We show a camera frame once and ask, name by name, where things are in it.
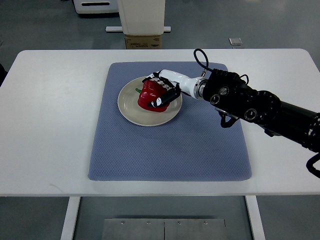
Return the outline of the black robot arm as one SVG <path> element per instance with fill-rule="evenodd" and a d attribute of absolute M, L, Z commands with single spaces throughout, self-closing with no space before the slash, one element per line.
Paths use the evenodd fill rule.
<path fill-rule="evenodd" d="M 199 64 L 210 76 L 196 91 L 216 108 L 223 128 L 231 127 L 238 119 L 254 123 L 270 136 L 282 136 L 315 152 L 307 170 L 316 177 L 320 171 L 315 163 L 320 159 L 320 114 L 284 101 L 275 94 L 249 87 L 249 79 L 235 72 L 209 68 Z"/>

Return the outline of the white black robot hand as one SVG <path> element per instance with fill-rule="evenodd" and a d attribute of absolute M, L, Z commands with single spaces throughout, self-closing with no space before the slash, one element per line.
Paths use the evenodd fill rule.
<path fill-rule="evenodd" d="M 167 92 L 157 98 L 157 100 L 148 103 L 148 107 L 159 108 L 165 105 L 170 105 L 181 94 L 188 95 L 194 99 L 203 99 L 203 89 L 206 86 L 207 79 L 204 77 L 190 78 L 184 74 L 163 69 L 154 72 L 146 77 L 146 80 L 152 80 L 167 89 Z"/>

